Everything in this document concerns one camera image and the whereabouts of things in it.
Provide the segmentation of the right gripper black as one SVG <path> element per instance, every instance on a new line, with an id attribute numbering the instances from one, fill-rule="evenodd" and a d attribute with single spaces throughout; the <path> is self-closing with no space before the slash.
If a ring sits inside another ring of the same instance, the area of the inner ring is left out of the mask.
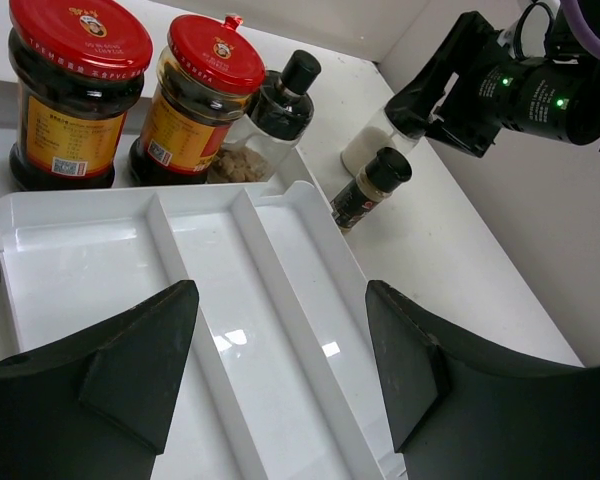
<path id="1" fill-rule="evenodd" d="M 387 102 L 389 123 L 406 138 L 426 136 L 478 158 L 502 130 L 600 145 L 600 61 L 514 59 L 498 37 L 479 12 L 462 14 L 423 69 Z M 434 109 L 452 74 L 453 87 Z"/>

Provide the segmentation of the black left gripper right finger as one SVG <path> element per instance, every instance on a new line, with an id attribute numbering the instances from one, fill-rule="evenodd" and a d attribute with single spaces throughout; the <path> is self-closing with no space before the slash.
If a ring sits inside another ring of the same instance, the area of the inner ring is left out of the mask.
<path id="1" fill-rule="evenodd" d="M 600 366 L 523 354 L 366 290 L 394 451 L 411 479 L 600 479 Z"/>

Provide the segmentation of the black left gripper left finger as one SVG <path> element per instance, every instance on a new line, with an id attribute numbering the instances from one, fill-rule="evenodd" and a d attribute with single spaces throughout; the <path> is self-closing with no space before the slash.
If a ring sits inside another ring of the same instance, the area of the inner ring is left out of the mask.
<path id="1" fill-rule="evenodd" d="M 181 280 L 0 362 L 0 479 L 148 479 L 165 451 L 196 324 Z"/>

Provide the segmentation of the black cap white powder dispenser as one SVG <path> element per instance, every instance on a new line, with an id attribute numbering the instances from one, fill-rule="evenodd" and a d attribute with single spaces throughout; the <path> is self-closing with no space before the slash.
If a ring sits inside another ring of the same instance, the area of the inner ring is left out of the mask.
<path id="1" fill-rule="evenodd" d="M 340 160 L 347 172 L 355 177 L 382 148 L 397 149 L 407 156 L 421 136 L 421 132 L 402 133 L 381 108 L 342 150 Z"/>

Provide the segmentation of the small black cap pepper bottle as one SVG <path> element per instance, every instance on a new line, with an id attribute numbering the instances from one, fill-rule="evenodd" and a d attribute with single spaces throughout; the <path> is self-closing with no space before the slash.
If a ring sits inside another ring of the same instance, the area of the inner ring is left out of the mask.
<path id="1" fill-rule="evenodd" d="M 411 178 L 407 158 L 392 147 L 381 148 L 330 202 L 334 222 L 342 232 L 349 232 Z"/>

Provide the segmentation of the black cap brown granule dispenser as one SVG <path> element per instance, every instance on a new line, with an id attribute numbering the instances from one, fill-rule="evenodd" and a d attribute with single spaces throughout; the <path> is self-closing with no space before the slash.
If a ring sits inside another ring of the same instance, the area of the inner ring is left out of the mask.
<path id="1" fill-rule="evenodd" d="M 230 128 L 208 171 L 207 182 L 266 182 L 295 148 L 314 115 L 308 94 L 321 64 L 296 50 L 282 71 L 268 70 L 245 115 Z"/>

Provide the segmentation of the red lid sauce jar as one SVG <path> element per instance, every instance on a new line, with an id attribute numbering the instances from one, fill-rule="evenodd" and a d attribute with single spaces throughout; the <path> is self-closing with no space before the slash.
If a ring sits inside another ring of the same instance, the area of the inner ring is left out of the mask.
<path id="1" fill-rule="evenodd" d="M 111 187 L 153 54 L 149 33 L 115 1 L 12 1 L 9 14 L 19 87 L 12 178 L 25 191 Z"/>
<path id="2" fill-rule="evenodd" d="M 129 150 L 138 186 L 203 184 L 233 126 L 265 79 L 264 62 L 241 35 L 243 19 L 185 14 L 167 32 L 157 86 Z"/>

